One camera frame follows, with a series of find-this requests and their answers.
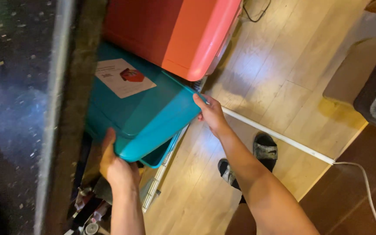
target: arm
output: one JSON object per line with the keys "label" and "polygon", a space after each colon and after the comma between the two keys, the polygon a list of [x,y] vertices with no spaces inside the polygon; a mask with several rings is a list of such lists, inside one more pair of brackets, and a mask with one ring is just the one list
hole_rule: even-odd
{"label": "arm", "polygon": [[115,131],[109,128],[102,142],[99,169],[112,189],[111,235],[144,235],[139,171],[136,163],[128,164],[114,154],[114,141]]}
{"label": "arm", "polygon": [[198,95],[193,97],[202,110],[198,119],[205,120],[222,143],[257,227],[264,234],[318,235],[293,195],[249,152],[229,127],[220,103],[210,96],[204,97],[209,105]]}

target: black cable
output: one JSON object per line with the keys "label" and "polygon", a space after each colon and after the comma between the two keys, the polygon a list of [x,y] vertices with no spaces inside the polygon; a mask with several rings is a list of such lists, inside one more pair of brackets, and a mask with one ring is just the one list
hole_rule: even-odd
{"label": "black cable", "polygon": [[253,23],[256,23],[264,16],[266,10],[268,9],[269,5],[271,4],[271,1],[272,0],[269,0],[267,7],[264,10],[261,10],[261,15],[259,16],[259,18],[257,20],[253,20],[252,18],[250,18],[249,13],[247,12],[246,8],[244,7],[244,4],[243,4],[243,10],[246,13],[247,17],[249,18],[249,20],[252,21]]}

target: wooden floor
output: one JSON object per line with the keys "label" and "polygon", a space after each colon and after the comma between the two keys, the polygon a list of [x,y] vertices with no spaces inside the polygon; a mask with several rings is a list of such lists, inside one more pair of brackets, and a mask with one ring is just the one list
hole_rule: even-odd
{"label": "wooden floor", "polygon": [[[207,93],[223,106],[331,158],[339,157],[366,121],[322,98],[369,0],[272,0],[258,22],[239,23],[210,76]],[[266,0],[250,0],[256,16]],[[250,148],[256,129],[228,118]],[[274,175],[300,200],[328,165],[278,141]],[[240,200],[217,170],[224,158],[206,124],[194,121],[169,166],[161,195],[145,214],[149,235],[223,234]]]}

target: person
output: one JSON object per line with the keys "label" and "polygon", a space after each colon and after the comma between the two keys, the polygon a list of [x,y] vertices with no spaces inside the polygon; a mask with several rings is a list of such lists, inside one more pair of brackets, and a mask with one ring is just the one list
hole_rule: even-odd
{"label": "person", "polygon": [[[218,163],[218,170],[225,181],[243,195],[230,221],[226,234],[318,235],[294,196],[271,173],[277,160],[277,145],[272,138],[261,133],[255,137],[253,154],[224,118],[220,103],[197,94],[194,102],[201,108],[199,121],[206,121],[226,154]],[[115,132],[107,131],[102,144],[101,174],[112,188],[112,235],[145,234],[143,213],[139,201],[140,176],[135,163],[128,164],[115,156],[113,143]]]}

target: forearm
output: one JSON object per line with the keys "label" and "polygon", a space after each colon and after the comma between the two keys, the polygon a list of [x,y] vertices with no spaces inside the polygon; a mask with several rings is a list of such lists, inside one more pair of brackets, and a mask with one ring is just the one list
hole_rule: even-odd
{"label": "forearm", "polygon": [[219,133],[257,226],[267,234],[318,234],[293,195],[263,166],[231,130]]}
{"label": "forearm", "polygon": [[124,193],[113,189],[112,196],[111,235],[144,235],[138,190]]}

